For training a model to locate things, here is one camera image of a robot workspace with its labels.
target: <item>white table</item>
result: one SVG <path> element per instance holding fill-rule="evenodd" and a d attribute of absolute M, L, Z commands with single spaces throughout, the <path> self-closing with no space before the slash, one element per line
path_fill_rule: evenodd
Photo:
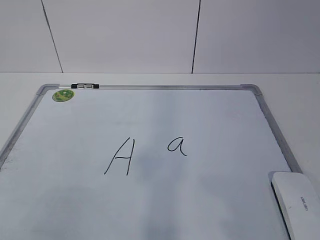
<path fill-rule="evenodd" d="M 320 195 L 320 74 L 0 73 L 0 147 L 41 85 L 75 83 L 258 85 L 303 173 Z"/>

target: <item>green sticker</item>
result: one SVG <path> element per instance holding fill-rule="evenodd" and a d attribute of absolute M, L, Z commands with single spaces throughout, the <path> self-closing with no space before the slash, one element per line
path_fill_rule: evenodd
<path fill-rule="evenodd" d="M 52 99 L 56 102 L 65 102 L 72 99 L 75 95 L 74 91 L 64 89 L 53 94 Z"/>

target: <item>whiteboard surface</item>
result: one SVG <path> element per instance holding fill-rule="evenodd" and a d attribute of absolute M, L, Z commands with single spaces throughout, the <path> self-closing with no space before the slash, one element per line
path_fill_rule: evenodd
<path fill-rule="evenodd" d="M 288 239 L 268 174 L 290 169 L 252 92 L 54 92 L 1 168 L 3 239 Z M 128 176 L 104 174 L 127 138 Z"/>

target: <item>whiteboard eraser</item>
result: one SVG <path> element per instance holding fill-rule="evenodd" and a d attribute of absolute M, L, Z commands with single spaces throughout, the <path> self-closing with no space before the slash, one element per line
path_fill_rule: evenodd
<path fill-rule="evenodd" d="M 291 240 L 320 240 L 320 198 L 309 179 L 276 172 L 272 185 Z"/>

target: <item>white wall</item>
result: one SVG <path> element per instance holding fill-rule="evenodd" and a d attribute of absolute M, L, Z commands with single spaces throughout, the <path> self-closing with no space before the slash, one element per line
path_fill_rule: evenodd
<path fill-rule="evenodd" d="M 190 73 L 197 0 L 45 0 L 65 73 Z"/>
<path fill-rule="evenodd" d="M 194 73 L 320 72 L 319 0 L 202 0 Z"/>
<path fill-rule="evenodd" d="M 0 72 L 61 72 L 40 0 L 1 0 Z"/>
<path fill-rule="evenodd" d="M 199 0 L 43 0 L 65 73 L 190 73 Z M 201 0 L 194 73 L 320 72 L 319 0 Z M 0 72 L 61 72 L 41 0 L 0 3 Z"/>

